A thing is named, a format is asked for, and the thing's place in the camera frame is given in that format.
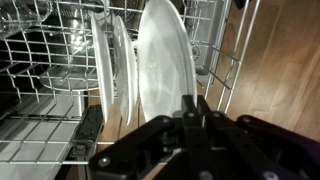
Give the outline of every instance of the dishwasher rack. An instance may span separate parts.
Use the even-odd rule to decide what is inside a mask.
[[[113,38],[110,20],[113,12],[123,18],[129,35],[135,39],[138,35],[139,18],[146,3],[145,0],[103,0],[102,3],[92,3],[93,0],[51,2],[54,10],[45,22],[0,42],[0,77],[4,78],[4,84],[8,85],[6,88],[0,88],[0,98],[6,96],[13,99],[12,104],[2,112],[3,117],[6,116],[3,120],[4,123],[15,122],[7,129],[8,132],[0,133],[0,148],[4,144],[17,145],[6,158],[0,158],[0,164],[87,164],[86,160],[65,160],[71,148],[73,133],[68,134],[65,139],[53,137],[61,133],[61,128],[69,127],[69,131],[74,132],[80,123],[81,113],[90,105],[90,100],[100,98],[91,91],[98,87],[90,87],[90,83],[97,83],[97,77],[94,75],[96,67],[90,16],[92,13],[99,13],[101,17],[109,19],[107,22],[110,24],[104,29],[109,43]],[[210,100],[212,109],[227,112],[260,0],[253,1],[250,5],[249,0],[245,1],[243,9],[238,10],[239,18],[231,19],[240,19],[234,23],[237,26],[228,24],[230,8],[235,8],[232,0],[173,2],[181,14],[192,46],[198,91]],[[225,36],[229,31],[233,34],[232,38]],[[110,53],[113,54],[112,44],[110,47]],[[69,77],[68,72],[64,76],[50,75],[50,72],[59,67],[79,68],[84,72],[84,76]],[[40,79],[47,79],[49,85],[44,87],[39,82]],[[66,90],[54,90],[53,80],[65,82]],[[73,90],[73,82],[84,82],[84,91]],[[25,122],[31,122],[33,125],[29,127]],[[48,123],[51,123],[52,127],[50,126],[44,137],[33,135],[42,125]],[[12,134],[17,131],[14,127],[19,126],[28,127],[22,128],[28,131],[20,134],[18,138],[13,138]],[[98,145],[112,143],[114,141],[96,142]],[[17,158],[26,144],[40,144],[41,148],[33,158]],[[55,145],[63,146],[62,153],[52,159],[44,158],[48,148]]]

